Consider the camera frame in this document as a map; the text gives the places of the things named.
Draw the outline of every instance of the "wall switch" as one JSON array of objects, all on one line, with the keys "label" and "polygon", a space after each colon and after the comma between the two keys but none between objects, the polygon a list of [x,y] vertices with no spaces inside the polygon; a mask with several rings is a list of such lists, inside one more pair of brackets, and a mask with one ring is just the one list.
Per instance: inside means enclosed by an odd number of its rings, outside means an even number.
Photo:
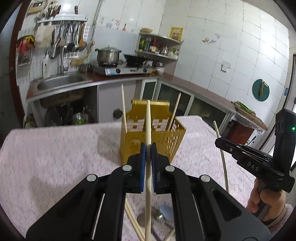
[{"label": "wall switch", "polygon": [[223,61],[221,65],[221,71],[227,72],[230,69],[230,63]]}]

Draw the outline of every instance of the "kitchen sink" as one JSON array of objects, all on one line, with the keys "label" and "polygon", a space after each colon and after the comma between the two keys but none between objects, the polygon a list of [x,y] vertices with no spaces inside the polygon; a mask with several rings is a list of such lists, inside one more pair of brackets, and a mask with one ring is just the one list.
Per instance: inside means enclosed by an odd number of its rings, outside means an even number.
[{"label": "kitchen sink", "polygon": [[91,80],[88,80],[79,74],[71,74],[42,80],[37,84],[37,89],[45,91],[87,82],[91,82]]}]

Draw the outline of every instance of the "teal cutting board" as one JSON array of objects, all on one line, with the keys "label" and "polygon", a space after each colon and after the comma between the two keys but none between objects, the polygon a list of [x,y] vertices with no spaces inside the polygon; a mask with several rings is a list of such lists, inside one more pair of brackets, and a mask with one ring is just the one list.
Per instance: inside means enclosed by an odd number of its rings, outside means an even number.
[{"label": "teal cutting board", "polygon": [[269,96],[269,87],[263,84],[263,94],[261,97],[259,97],[259,91],[261,88],[262,84],[262,79],[258,79],[254,82],[253,87],[252,87],[252,92],[254,97],[259,100],[259,101],[265,101],[267,100]]}]

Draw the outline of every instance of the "pink tablecloth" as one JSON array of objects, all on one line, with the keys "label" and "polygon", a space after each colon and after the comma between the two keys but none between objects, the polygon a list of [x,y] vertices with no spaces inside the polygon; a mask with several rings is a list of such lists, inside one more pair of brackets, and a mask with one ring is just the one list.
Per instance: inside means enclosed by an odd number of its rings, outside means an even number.
[{"label": "pink tablecloth", "polygon": [[[186,174],[207,174],[225,187],[215,131],[200,117],[179,117],[186,134],[172,162]],[[0,152],[0,204],[25,236],[28,228],[88,174],[110,174],[119,167],[121,123],[13,130]],[[229,192],[246,205],[254,177],[225,153]],[[128,194],[135,215],[144,210],[144,194]],[[170,195],[152,196],[152,205],[171,204]],[[155,224],[161,238],[169,229]],[[138,240],[126,214],[122,240]]]}]

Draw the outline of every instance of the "dish rack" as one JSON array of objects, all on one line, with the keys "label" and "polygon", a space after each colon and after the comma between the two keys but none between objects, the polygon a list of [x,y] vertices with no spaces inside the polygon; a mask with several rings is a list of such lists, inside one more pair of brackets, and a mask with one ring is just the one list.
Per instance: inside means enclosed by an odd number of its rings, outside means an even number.
[{"label": "dish rack", "polygon": [[[133,99],[131,104],[132,109],[126,113],[127,133],[124,128],[124,120],[121,125],[120,159],[122,165],[127,163],[129,156],[138,154],[141,143],[145,143],[147,102]],[[150,102],[152,143],[156,143],[159,154],[167,156],[172,162],[186,129],[174,118],[171,130],[167,130],[172,117],[169,107],[168,101]]]}]

